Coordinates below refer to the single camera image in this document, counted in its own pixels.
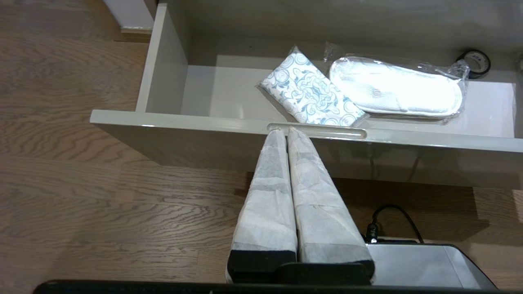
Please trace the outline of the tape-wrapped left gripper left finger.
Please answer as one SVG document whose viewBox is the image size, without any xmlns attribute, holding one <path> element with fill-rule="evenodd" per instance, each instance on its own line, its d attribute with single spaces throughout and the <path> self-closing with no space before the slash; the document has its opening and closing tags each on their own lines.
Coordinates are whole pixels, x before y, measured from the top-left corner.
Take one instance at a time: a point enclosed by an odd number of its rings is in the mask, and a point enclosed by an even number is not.
<svg viewBox="0 0 523 294">
<path fill-rule="evenodd" d="M 226 264 L 228 283 L 269 283 L 297 262 L 298 241 L 286 136 L 269 132 L 238 216 Z"/>
</svg>

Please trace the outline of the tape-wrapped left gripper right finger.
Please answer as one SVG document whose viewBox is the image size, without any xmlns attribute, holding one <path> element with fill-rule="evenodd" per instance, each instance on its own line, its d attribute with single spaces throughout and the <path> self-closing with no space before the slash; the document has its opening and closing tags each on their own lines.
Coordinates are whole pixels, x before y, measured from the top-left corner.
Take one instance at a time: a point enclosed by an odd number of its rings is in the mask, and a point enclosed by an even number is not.
<svg viewBox="0 0 523 294">
<path fill-rule="evenodd" d="M 359 263 L 372 278 L 371 253 L 311 139 L 299 129 L 289 129 L 288 156 L 299 261 Z"/>
</svg>

